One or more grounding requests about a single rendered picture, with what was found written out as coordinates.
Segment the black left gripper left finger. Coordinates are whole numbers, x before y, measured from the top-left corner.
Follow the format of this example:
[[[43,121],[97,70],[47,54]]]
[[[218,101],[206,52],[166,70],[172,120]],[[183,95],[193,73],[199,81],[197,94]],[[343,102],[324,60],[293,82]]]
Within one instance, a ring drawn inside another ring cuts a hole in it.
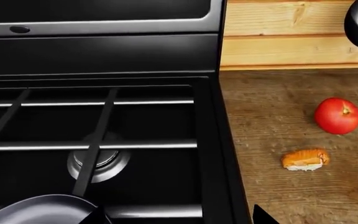
[[[94,224],[111,224],[109,218],[106,216],[103,207],[97,207],[94,211]]]

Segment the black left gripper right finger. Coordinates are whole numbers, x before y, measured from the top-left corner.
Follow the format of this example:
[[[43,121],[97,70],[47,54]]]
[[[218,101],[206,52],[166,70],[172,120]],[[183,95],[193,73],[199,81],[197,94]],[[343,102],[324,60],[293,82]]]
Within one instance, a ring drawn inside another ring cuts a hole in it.
[[[279,224],[279,222],[257,204],[254,205],[252,219],[254,224]]]

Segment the salmon nigiri sushi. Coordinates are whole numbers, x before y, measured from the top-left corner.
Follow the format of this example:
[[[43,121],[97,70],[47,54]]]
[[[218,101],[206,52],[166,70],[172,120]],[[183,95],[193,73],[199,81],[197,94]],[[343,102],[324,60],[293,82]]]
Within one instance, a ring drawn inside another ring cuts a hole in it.
[[[322,148],[301,149],[282,156],[282,167],[289,171],[314,171],[331,161],[328,152]]]

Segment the red tomato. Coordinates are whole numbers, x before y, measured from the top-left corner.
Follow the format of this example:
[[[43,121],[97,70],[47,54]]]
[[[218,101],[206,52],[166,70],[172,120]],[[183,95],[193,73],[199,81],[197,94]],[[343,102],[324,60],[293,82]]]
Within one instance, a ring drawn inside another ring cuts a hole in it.
[[[329,134],[348,134],[358,127],[358,107],[343,98],[326,98],[315,109],[314,120]]]

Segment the silver gas burner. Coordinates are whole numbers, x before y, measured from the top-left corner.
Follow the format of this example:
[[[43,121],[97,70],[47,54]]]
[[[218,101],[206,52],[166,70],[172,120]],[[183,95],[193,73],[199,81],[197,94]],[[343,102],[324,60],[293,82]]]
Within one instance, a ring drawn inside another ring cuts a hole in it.
[[[74,179],[78,178],[85,156],[86,151],[72,151],[68,156],[67,169]],[[100,151],[91,183],[112,179],[126,167],[130,158],[128,151]]]

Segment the black frying pan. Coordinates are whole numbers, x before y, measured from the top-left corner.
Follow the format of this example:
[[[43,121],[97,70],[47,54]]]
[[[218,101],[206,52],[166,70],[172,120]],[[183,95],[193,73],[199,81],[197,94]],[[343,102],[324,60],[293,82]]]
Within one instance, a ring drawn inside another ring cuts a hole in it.
[[[80,224],[96,209],[81,197],[41,195],[0,208],[0,224]]]

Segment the black stove grate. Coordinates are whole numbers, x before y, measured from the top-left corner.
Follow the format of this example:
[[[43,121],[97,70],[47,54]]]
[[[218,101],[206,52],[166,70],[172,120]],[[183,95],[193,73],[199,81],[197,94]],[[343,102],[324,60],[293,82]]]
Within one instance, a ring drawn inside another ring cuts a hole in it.
[[[111,224],[204,224],[201,138],[188,86],[0,88],[0,208],[81,197]],[[91,183],[100,151],[126,167]],[[77,179],[72,151],[86,151]]]

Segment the black gas stove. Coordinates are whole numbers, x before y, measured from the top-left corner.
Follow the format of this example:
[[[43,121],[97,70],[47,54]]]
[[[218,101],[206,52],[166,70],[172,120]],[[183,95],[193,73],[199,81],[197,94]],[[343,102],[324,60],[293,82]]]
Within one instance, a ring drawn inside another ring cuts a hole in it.
[[[188,86],[204,224],[252,224],[219,85],[226,0],[0,0],[0,88]]]

